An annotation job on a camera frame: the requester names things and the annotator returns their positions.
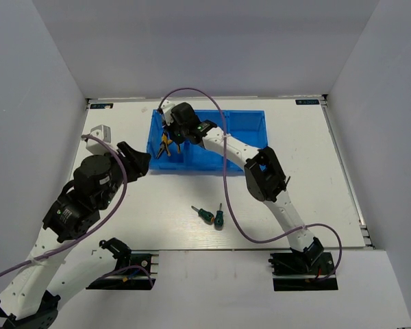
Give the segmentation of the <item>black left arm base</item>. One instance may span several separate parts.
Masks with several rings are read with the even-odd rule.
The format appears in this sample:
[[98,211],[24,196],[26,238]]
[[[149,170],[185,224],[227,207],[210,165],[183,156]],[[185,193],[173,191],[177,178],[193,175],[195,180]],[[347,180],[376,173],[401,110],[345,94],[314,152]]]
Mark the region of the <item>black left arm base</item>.
[[117,238],[101,240],[99,247],[109,251],[109,260],[114,261],[108,274],[97,278],[86,290],[150,291],[158,274],[157,252],[133,251]]

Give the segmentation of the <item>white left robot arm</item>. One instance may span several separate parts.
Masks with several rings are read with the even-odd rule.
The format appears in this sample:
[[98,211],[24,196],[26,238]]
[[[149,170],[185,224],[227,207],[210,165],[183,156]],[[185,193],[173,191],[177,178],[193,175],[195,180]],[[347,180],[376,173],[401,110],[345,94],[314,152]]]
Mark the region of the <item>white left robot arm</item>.
[[117,191],[145,176],[151,155],[120,142],[116,149],[101,142],[101,154],[85,158],[74,171],[43,219],[42,229],[27,260],[15,268],[17,275],[0,293],[0,318],[4,328],[49,328],[61,308],[94,281],[114,276],[126,280],[138,273],[150,276],[149,265],[135,261],[122,241],[102,240],[90,257],[55,278],[70,251],[103,223],[105,210]]

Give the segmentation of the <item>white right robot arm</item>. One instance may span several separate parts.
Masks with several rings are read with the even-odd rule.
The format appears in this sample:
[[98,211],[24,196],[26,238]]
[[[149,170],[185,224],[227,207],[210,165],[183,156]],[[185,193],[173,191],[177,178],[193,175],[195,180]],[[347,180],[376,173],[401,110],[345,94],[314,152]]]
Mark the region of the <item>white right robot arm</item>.
[[243,170],[249,194],[262,202],[280,224],[295,257],[297,268],[312,273],[321,264],[324,247],[308,229],[287,191],[288,180],[270,147],[254,147],[233,137],[220,112],[222,124],[201,120],[186,102],[175,104],[165,100],[158,106],[165,132],[177,143],[188,141],[224,157]]

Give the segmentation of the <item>long-nose yellow black pliers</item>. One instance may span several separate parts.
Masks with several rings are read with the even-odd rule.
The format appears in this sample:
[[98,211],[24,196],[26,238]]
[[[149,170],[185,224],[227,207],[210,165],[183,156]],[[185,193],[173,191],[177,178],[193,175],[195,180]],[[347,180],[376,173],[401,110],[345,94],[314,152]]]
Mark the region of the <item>long-nose yellow black pliers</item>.
[[169,146],[173,144],[174,141],[170,139],[169,134],[167,132],[163,132],[161,135],[160,146],[155,158],[158,160],[165,154],[168,157],[171,157],[171,151]]

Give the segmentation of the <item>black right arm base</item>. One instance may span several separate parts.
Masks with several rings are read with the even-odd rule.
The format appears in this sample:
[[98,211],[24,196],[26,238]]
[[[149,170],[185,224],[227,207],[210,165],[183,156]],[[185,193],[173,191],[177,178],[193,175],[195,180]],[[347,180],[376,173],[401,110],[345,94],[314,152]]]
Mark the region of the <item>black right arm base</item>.
[[337,291],[338,283],[334,270],[334,259],[330,252],[323,252],[309,268],[292,253],[270,254],[273,289],[275,292]]

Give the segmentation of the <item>green Phillips stubby screwdriver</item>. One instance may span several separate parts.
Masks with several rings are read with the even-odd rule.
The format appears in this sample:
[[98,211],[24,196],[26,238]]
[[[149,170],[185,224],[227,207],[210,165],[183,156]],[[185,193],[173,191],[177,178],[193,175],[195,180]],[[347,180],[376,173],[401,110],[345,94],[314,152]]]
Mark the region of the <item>green Phillips stubby screwdriver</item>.
[[214,223],[214,214],[210,211],[204,210],[203,208],[196,208],[191,206],[191,208],[198,214],[198,216],[203,219],[208,224]]

